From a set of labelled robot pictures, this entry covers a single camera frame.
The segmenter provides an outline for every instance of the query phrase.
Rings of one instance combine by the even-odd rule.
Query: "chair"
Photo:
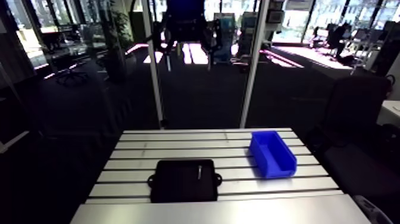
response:
[[[395,220],[399,219],[394,208],[400,205],[400,177],[371,153],[377,150],[372,140],[389,88],[390,81],[383,77],[337,80],[324,119],[307,135],[305,144],[343,191],[364,196]]]
[[[331,146],[345,146],[349,138],[371,134],[389,88],[390,81],[381,77],[351,76],[337,80],[323,121],[306,141],[313,133],[321,133],[324,144],[315,149],[320,153]]]
[[[62,69],[64,74],[57,77],[57,83],[66,85],[69,79],[75,80],[79,78],[82,82],[87,82],[88,74],[84,72],[77,72],[73,69],[76,67],[76,61],[70,54],[62,55],[54,60],[57,68]]]

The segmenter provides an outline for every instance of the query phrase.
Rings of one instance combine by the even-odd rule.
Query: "person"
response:
[[[318,36],[318,30],[319,30],[320,28],[318,27],[318,26],[316,26],[315,28],[314,28],[314,32],[312,33],[313,35],[314,35],[314,38],[316,38],[317,36]]]
[[[340,41],[343,39],[343,35],[345,34],[346,30],[348,29],[349,24],[344,23],[343,25],[339,26],[338,28],[333,31],[333,33],[329,36],[328,44],[330,49],[336,49],[336,58],[340,58],[340,54],[345,49],[345,44],[341,43]]]

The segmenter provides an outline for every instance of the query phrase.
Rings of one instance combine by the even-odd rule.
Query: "blue plastic bin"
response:
[[[288,178],[295,174],[297,159],[277,132],[253,132],[249,149],[264,178]]]

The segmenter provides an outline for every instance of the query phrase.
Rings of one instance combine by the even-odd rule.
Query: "white desk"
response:
[[[378,124],[390,123],[400,126],[400,101],[385,100],[378,117]]]
[[[348,195],[174,204],[85,204],[72,224],[368,224]]]
[[[278,131],[297,157],[298,169],[293,178],[260,178],[248,151],[251,132],[257,130]],[[146,180],[154,173],[157,162],[167,158],[211,158],[216,172],[223,177],[218,201],[150,204]],[[125,131],[73,223],[243,223],[244,220],[368,223],[289,128]]]

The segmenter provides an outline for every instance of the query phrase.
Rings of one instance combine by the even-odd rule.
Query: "black pouch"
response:
[[[217,201],[222,177],[212,160],[160,160],[147,183],[152,203]]]

